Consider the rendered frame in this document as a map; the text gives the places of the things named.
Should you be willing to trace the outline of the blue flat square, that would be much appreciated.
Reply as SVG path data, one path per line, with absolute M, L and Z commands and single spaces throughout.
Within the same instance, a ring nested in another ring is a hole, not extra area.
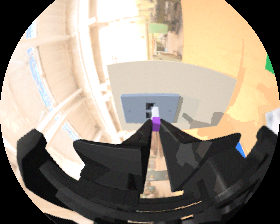
M 244 153 L 244 152 L 242 152 L 242 151 L 244 151 L 244 149 L 242 149 L 242 148 L 241 148 L 241 144 L 240 144 L 240 142 L 237 142 L 236 149 L 239 149 L 239 152 L 241 152 L 242 157 L 245 157 L 245 153 Z

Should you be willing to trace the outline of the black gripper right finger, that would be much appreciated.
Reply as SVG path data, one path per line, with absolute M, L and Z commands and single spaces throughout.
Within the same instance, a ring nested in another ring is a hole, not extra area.
M 159 137 L 169 174 L 170 192 L 184 191 L 182 186 L 199 171 L 206 159 L 236 147 L 241 136 L 241 133 L 234 132 L 202 141 L 160 119 Z

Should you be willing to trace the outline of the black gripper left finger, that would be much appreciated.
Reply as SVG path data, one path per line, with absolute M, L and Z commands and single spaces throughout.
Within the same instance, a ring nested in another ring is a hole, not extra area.
M 142 124 L 120 144 L 75 139 L 72 142 L 81 161 L 95 167 L 134 174 L 136 188 L 144 193 L 147 168 L 149 168 L 152 119 Z

